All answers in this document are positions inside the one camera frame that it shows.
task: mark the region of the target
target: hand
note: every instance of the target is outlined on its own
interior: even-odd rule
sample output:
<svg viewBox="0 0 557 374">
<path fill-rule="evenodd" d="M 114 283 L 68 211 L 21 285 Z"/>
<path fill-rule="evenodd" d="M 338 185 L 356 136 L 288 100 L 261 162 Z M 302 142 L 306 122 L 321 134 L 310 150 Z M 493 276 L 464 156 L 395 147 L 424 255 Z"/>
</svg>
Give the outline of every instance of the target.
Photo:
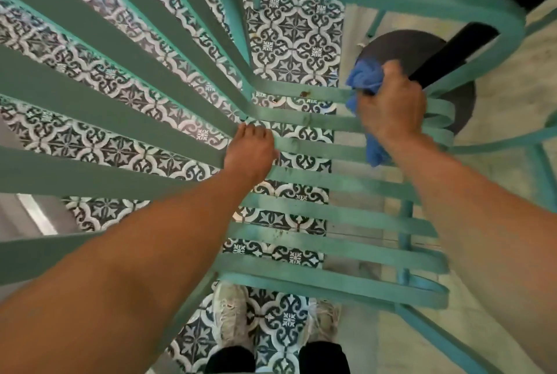
<svg viewBox="0 0 557 374">
<path fill-rule="evenodd" d="M 398 61 L 383 65 L 383 85 L 375 96 L 358 93 L 358 116 L 366 131 L 385 146 L 421 134 L 426 96 L 420 84 L 402 73 Z"/>
<path fill-rule="evenodd" d="M 226 151 L 225 171 L 246 177 L 255 186 L 265 180 L 278 158 L 271 130 L 242 122 Z"/>
</svg>

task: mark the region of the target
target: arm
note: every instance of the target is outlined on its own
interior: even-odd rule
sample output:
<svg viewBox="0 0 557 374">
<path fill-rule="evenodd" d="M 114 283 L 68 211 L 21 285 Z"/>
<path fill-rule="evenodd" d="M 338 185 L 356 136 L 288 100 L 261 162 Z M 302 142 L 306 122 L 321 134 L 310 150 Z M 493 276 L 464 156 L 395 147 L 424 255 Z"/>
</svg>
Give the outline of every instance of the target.
<svg viewBox="0 0 557 374">
<path fill-rule="evenodd" d="M 557 215 L 511 194 L 421 134 L 426 100 L 396 61 L 375 97 L 359 96 L 366 128 L 412 181 L 455 271 L 547 372 L 557 372 Z"/>
<path fill-rule="evenodd" d="M 271 132 L 241 124 L 218 174 L 136 211 L 11 296 L 0 372 L 143 374 L 275 158 Z"/>
</svg>

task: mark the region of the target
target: blue microfiber towel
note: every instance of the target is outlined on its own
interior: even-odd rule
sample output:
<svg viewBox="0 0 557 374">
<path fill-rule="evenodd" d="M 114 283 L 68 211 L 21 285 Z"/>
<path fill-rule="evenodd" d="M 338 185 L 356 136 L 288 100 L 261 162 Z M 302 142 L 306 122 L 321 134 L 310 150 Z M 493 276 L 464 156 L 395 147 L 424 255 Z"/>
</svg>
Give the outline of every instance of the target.
<svg viewBox="0 0 557 374">
<path fill-rule="evenodd" d="M 364 89 L 366 93 L 377 94 L 383 83 L 383 68 L 372 57 L 364 57 L 356 61 L 352 68 L 346 85 L 352 89 Z M 346 101 L 346 108 L 356 114 L 356 92 Z M 389 154 L 379 144 L 377 139 L 369 133 L 366 134 L 366 160 L 372 167 L 379 166 L 384 161 L 390 160 Z"/>
</svg>

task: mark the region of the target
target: forearm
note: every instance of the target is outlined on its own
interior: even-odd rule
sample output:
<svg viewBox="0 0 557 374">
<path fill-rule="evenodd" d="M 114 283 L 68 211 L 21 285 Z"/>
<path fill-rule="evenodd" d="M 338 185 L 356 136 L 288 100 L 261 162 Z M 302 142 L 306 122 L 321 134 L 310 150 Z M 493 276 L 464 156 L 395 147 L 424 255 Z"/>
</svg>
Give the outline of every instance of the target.
<svg viewBox="0 0 557 374">
<path fill-rule="evenodd" d="M 557 333 L 557 215 L 463 166 L 424 136 L 387 141 L 386 148 L 416 187 L 459 276 L 549 369 Z"/>
<path fill-rule="evenodd" d="M 12 296 L 0 307 L 0 371 L 144 372 L 251 186 L 223 170 L 153 202 Z M 24 355 L 30 337 L 49 346 Z"/>
</svg>

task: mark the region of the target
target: person's left hand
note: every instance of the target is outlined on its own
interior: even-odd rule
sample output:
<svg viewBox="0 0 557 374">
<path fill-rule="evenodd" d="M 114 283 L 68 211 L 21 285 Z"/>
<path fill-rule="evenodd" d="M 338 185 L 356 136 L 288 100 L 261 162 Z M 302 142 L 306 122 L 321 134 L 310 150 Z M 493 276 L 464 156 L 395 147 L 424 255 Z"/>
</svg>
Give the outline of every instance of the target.
<svg viewBox="0 0 557 374">
<path fill-rule="evenodd" d="M 246 176 L 252 185 L 257 185 L 265 180 L 273 160 L 278 158 L 271 130 L 242 122 L 226 151 L 224 170 Z"/>
</svg>

